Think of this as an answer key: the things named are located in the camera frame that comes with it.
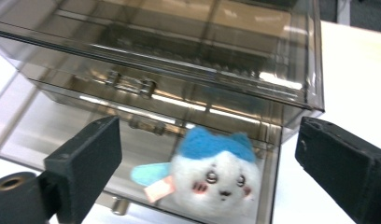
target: blue plush ears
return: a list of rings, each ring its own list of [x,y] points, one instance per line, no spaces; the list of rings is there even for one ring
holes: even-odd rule
[[[196,127],[187,132],[178,148],[180,155],[193,160],[213,157],[222,151],[229,151],[244,161],[256,160],[252,145],[244,133],[222,136],[211,134],[202,127]]]

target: blue plush fin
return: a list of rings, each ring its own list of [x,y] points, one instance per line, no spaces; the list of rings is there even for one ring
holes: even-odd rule
[[[130,178],[137,184],[149,186],[170,174],[170,162],[139,165],[133,168]]]

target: white plush toy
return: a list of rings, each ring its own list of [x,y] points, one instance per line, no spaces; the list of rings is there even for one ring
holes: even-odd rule
[[[238,216],[258,203],[261,173],[255,161],[245,134],[214,135],[196,127],[187,132],[170,163],[135,167],[132,180],[161,188],[164,179],[166,194],[172,193],[176,203],[196,216]]]

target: plush toy face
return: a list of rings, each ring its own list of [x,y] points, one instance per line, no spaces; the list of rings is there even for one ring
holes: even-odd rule
[[[178,204],[204,217],[241,215],[257,203],[261,182],[249,140],[192,130],[171,161]]]
[[[257,203],[260,184],[257,166],[228,151],[202,160],[178,155],[171,166],[176,186],[173,196],[195,215],[241,215],[250,203]]]

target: white surface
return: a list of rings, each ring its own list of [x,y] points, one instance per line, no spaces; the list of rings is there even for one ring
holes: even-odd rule
[[[3,64],[0,59],[0,88],[13,74]],[[323,66],[327,112],[321,119],[381,147],[381,34],[324,22]],[[282,147],[274,223],[353,223],[294,159],[296,137]],[[27,169],[0,161],[0,177],[19,171]],[[131,209],[129,216],[117,217],[96,205],[84,223],[180,221],[135,205]]]

